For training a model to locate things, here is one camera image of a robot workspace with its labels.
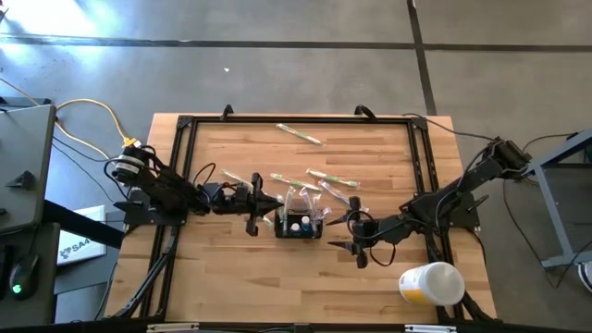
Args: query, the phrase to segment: wooden tabletop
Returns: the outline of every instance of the wooden tabletop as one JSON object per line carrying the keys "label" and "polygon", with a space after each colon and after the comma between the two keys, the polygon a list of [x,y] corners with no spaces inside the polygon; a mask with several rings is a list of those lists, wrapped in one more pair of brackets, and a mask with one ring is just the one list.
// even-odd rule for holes
{"label": "wooden tabletop", "polygon": [[[167,163],[178,114],[156,114],[148,143]],[[449,117],[431,117],[452,128]],[[215,162],[211,181],[232,181],[227,169],[244,179],[253,172],[264,178],[264,190],[286,195],[288,185],[270,178],[280,173],[316,183],[305,174],[312,167],[330,175],[361,181],[357,190],[336,185],[347,195],[358,195],[376,218],[399,213],[399,205],[415,192],[409,140],[401,125],[291,124],[325,143],[317,146],[274,124],[200,124],[191,163],[191,177]],[[440,185],[463,172],[455,138],[429,126]],[[180,156],[184,156],[187,138]],[[322,206],[330,206],[329,220],[347,206],[324,191]],[[355,257],[327,245],[351,239],[345,225],[326,227],[321,240],[276,239],[260,222],[259,236],[244,231],[244,216],[190,216],[181,230],[166,320],[197,322],[307,322],[307,323],[436,323],[432,306],[407,303],[398,281],[407,269],[427,262],[424,237],[413,234],[397,245],[395,262],[382,267],[369,259],[358,269]],[[135,229],[123,241],[106,314],[121,308],[144,279],[153,226]],[[454,261],[466,287],[483,310],[495,316],[487,271],[479,244],[465,230],[452,229]],[[373,250],[387,261],[392,247],[380,242]],[[160,293],[154,289],[152,310]]]}

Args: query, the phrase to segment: small bottle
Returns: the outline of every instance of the small bottle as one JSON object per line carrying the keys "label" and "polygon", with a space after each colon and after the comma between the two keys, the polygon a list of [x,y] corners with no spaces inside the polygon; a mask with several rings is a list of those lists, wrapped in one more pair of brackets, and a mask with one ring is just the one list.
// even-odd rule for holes
{"label": "small bottle", "polygon": [[308,216],[302,217],[302,230],[308,231],[311,229],[311,218]]}

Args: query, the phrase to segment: black container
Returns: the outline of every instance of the black container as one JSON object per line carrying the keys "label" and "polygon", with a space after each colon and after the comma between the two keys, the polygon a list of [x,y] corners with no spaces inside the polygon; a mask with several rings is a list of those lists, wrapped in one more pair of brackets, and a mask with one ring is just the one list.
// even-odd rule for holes
{"label": "black container", "polygon": [[[305,230],[302,228],[302,218],[304,216],[308,216],[311,218],[310,211],[308,210],[288,210],[288,230],[286,234],[284,234],[284,229],[281,223],[281,219],[279,218],[278,210],[276,210],[276,216],[274,218],[274,230],[276,232],[277,238],[290,238],[290,239],[320,239],[323,235],[323,220],[313,221],[311,218],[311,226],[309,229]],[[292,224],[297,224],[300,226],[298,231],[292,231],[290,226]],[[312,224],[316,223],[316,232],[313,230]]]}

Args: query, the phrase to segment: computer mouse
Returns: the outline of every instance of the computer mouse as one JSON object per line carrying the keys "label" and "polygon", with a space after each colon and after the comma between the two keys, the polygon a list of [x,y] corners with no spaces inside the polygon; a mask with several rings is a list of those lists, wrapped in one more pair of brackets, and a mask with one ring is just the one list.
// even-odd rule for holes
{"label": "computer mouse", "polygon": [[37,290],[37,266],[39,256],[27,254],[20,258],[10,271],[9,287],[12,296],[19,301],[26,300]]}

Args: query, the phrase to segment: concrete floor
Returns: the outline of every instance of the concrete floor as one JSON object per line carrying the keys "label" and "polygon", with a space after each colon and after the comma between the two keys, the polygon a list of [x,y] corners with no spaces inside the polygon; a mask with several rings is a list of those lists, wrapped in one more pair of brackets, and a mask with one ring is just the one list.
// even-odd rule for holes
{"label": "concrete floor", "polygon": [[[7,1],[0,32],[146,40],[412,43],[404,0]],[[590,43],[592,2],[416,0],[425,43],[565,45]],[[0,45],[0,73],[56,103],[95,98],[145,141],[155,112],[426,113],[414,50]],[[439,115],[457,130],[522,145],[537,136],[589,128],[589,53],[427,51]],[[0,87],[0,95],[15,95]],[[60,111],[67,129],[104,148],[120,140],[102,109]],[[483,146],[458,138],[466,163]],[[533,145],[541,155],[561,139]],[[101,166],[80,160],[114,198]],[[503,208],[500,182],[479,189],[481,237],[499,318],[517,324],[591,329],[592,295],[570,272],[552,289]],[[52,154],[47,198],[77,209],[109,204],[64,156]],[[541,253],[554,248],[536,188],[509,186],[519,223]],[[60,296],[57,320],[90,319],[101,288]]]}

